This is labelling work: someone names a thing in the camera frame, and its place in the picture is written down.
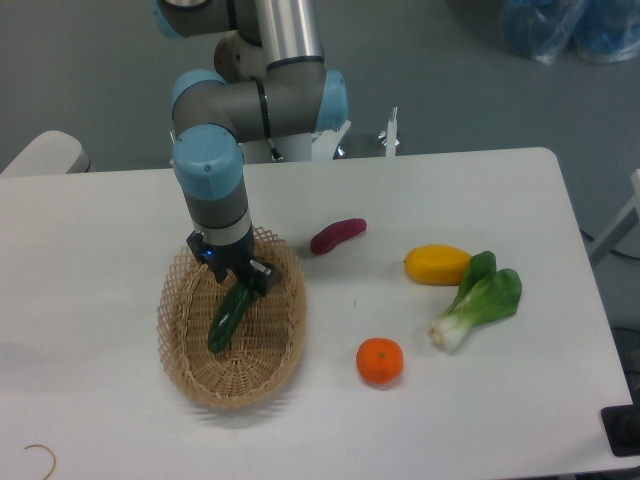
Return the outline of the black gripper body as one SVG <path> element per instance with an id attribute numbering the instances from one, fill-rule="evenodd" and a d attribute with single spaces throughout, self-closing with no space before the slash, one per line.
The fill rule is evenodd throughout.
<path id="1" fill-rule="evenodd" d="M 251 228 L 196 229 L 187 238 L 194 257 L 212 271 L 253 274 L 254 237 Z"/>

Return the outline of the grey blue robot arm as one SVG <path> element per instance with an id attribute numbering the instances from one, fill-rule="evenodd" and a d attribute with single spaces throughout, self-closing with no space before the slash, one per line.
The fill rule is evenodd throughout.
<path id="1" fill-rule="evenodd" d="M 262 73 L 234 83 L 216 70 L 181 75 L 172 89 L 173 169 L 194 225 L 197 261 L 255 296 L 271 289 L 275 266 L 254 255 L 242 144 L 338 130 L 348 118 L 344 78 L 325 65 L 312 1 L 155 1 L 170 37 L 236 32 L 258 48 Z"/>

